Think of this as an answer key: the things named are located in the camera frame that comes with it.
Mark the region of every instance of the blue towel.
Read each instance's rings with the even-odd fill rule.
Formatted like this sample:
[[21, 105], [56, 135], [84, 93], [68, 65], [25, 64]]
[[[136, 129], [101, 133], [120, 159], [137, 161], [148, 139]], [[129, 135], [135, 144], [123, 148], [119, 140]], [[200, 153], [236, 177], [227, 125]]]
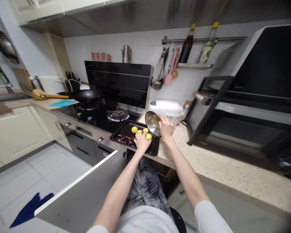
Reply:
[[62, 101], [60, 101], [60, 102], [57, 102], [57, 103], [51, 104], [51, 105], [49, 105], [49, 106], [64, 107], [64, 106], [67, 106], [67, 105], [73, 104], [73, 103], [75, 103], [75, 102], [76, 102], [75, 100], [62, 100]]
[[10, 228], [18, 226], [30, 219], [35, 217], [35, 210], [38, 209], [41, 205], [46, 203], [49, 199], [54, 196], [53, 193], [46, 195], [42, 200], [40, 200], [40, 193], [37, 193], [22, 210], [19, 212], [14, 222], [10, 226]]

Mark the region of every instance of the rice cooker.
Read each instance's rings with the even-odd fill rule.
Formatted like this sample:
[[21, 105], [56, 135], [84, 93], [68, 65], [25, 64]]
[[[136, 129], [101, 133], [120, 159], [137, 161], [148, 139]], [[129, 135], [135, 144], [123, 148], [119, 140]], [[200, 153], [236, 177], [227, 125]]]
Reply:
[[168, 118], [168, 121], [172, 124], [180, 122], [181, 117], [184, 115], [182, 106], [176, 101], [170, 100], [156, 100], [150, 103], [150, 111]]

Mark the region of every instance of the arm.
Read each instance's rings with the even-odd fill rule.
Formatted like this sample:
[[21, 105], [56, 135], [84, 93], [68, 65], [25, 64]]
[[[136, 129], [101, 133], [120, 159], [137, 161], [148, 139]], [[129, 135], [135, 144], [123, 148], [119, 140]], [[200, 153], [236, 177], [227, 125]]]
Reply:
[[172, 138], [172, 134], [176, 127], [169, 123], [167, 118], [161, 116], [161, 119], [162, 121], [159, 123], [159, 126], [162, 139], [171, 153], [172, 159], [176, 165], [178, 177], [183, 185], [184, 191], [194, 213], [195, 206], [198, 202], [203, 200], [210, 201], [210, 199], [197, 174]]
[[114, 232], [130, 187], [132, 186], [139, 161], [152, 141], [146, 140], [146, 134], [147, 133], [143, 135], [140, 134], [139, 136], [136, 134], [134, 142], [136, 143], [137, 151], [110, 189], [92, 227], [95, 225], [102, 225], [109, 233]]

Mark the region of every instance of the baking tray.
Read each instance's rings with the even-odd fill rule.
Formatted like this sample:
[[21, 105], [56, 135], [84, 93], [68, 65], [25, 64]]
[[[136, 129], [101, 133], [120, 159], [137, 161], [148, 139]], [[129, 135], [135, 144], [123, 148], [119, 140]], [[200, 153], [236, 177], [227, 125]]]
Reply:
[[[120, 145], [123, 145], [129, 149], [137, 150], [136, 144], [134, 143], [133, 140], [132, 140], [132, 143], [133, 143], [132, 145], [127, 145], [127, 144], [119, 142], [118, 141], [119, 137], [117, 136], [118, 134], [120, 134], [123, 136], [124, 135], [129, 136], [132, 139], [134, 139], [135, 134], [132, 133], [132, 127], [134, 127], [134, 126], [136, 126], [138, 128], [138, 130], [139, 129], [143, 130], [144, 128], [147, 128], [146, 124], [142, 124], [142, 123], [139, 123], [136, 121], [126, 121], [110, 136], [110, 140], [113, 142], [116, 142]], [[157, 156], [158, 147], [159, 147], [159, 137], [154, 136], [151, 132], [148, 132], [148, 133], [152, 135], [152, 142], [145, 153], [147, 155]]]

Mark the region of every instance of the hand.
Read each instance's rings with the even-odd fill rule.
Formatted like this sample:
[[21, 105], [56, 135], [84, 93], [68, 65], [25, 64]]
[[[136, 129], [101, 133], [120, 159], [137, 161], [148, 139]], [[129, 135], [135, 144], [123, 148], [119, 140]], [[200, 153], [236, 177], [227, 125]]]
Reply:
[[164, 142], [172, 139], [172, 134], [174, 133], [176, 127], [168, 121], [164, 116], [161, 116], [161, 121], [158, 123], [161, 130], [161, 136]]
[[148, 133], [143, 133], [142, 132], [139, 132], [139, 136], [137, 135], [138, 133], [136, 133], [136, 138], [134, 139], [134, 142], [137, 146], [137, 149], [140, 150], [143, 154], [145, 153], [145, 151], [149, 148], [151, 142], [152, 142], [152, 139], [150, 140], [146, 140], [146, 135]]

